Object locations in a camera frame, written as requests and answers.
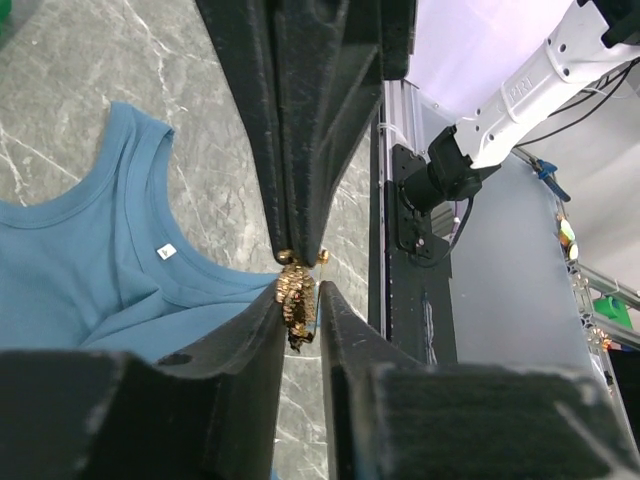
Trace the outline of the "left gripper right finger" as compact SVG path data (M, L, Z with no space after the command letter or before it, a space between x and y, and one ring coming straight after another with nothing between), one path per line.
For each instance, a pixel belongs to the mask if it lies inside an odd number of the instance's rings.
M427 366L319 289L333 479L635 479L610 398L566 368Z

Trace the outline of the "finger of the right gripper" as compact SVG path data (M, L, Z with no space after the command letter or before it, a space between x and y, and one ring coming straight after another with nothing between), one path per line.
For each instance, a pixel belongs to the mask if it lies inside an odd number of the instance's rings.
M272 1L196 3L248 136L273 253L290 247Z
M283 1L275 28L288 247L312 265L383 83L408 71L415 4Z

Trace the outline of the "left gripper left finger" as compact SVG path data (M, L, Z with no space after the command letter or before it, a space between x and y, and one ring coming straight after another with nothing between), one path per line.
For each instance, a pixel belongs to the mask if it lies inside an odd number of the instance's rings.
M1 356L5 479L267 479L285 328L272 289L188 347Z

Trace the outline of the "gold red brooch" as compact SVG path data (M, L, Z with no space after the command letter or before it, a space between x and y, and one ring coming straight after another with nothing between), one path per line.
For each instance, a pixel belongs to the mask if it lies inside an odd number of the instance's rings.
M290 348L300 353L311 344L318 328L319 303L312 268L305 265L293 250L281 250L276 260L283 265L276 280L275 301L281 306Z

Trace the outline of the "blue tank top garment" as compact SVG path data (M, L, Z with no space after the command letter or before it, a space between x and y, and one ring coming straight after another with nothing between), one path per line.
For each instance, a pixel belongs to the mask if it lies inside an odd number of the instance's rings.
M1 344L133 352L156 361L245 309L283 275L217 265L168 205L173 131L111 105L90 173L60 197L1 207Z

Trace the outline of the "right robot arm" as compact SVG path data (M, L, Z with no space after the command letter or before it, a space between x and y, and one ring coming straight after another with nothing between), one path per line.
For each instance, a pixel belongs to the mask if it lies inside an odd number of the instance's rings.
M330 204L386 81L408 72L413 1L201 1L248 135L275 260L312 267ZM472 115L429 145L425 210L476 193L516 143L639 55L635 1L574 1Z

